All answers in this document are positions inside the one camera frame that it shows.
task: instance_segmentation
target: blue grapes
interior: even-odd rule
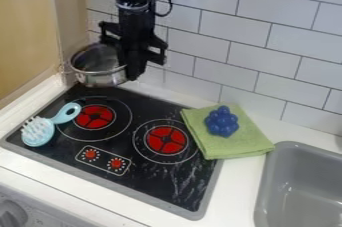
[[[227,106],[211,111],[204,122],[213,135],[229,137],[239,129],[238,117],[231,114]]]

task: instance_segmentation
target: white countertop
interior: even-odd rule
[[[191,107],[213,103],[140,83],[125,88]],[[0,138],[65,90],[58,75],[0,111]],[[297,141],[342,153],[342,138],[247,112],[274,143]],[[0,148],[0,182],[97,226],[254,227],[253,211],[265,156],[226,160],[206,215],[189,221]]]

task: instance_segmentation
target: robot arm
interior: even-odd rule
[[[126,65],[129,80],[136,80],[145,72],[148,61],[163,65],[168,45],[154,34],[155,17],[166,16],[156,13],[156,0],[117,0],[119,23],[101,22],[101,43],[115,46],[120,65]],[[149,48],[159,49],[159,53]]]

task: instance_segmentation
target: red dial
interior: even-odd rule
[[[96,152],[95,151],[86,151],[86,158],[87,159],[93,159],[96,157]]]
[[[115,169],[120,168],[122,166],[122,161],[119,159],[114,159],[112,160],[111,165],[112,165],[112,168],[115,168]]]

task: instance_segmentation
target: green cloth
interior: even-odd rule
[[[228,159],[258,156],[272,151],[274,145],[237,105],[227,105],[238,116],[240,128],[228,138],[209,133],[204,119],[220,105],[202,109],[183,109],[181,115],[204,158]]]

